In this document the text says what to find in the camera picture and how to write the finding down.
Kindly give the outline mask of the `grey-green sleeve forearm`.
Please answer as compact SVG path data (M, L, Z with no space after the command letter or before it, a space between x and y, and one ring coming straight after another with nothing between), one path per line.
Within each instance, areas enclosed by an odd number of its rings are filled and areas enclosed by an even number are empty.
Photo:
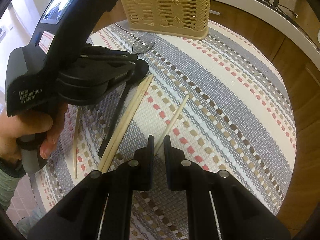
M1 207L7 211L11 204L18 182L26 174L22 161L19 160L15 167L11 167L3 159L1 159L0 169L0 201Z

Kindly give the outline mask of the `person's left hand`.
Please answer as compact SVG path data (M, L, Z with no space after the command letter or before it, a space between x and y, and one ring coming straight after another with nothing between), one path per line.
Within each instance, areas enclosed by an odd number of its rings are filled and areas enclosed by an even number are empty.
M1 161L15 168L22 159L16 139L25 135L46 133L40 146L40 156L47 159L56 150L59 136L65 125L68 105L61 103L54 118L48 114L29 110L21 115L7 116L6 108L1 108Z

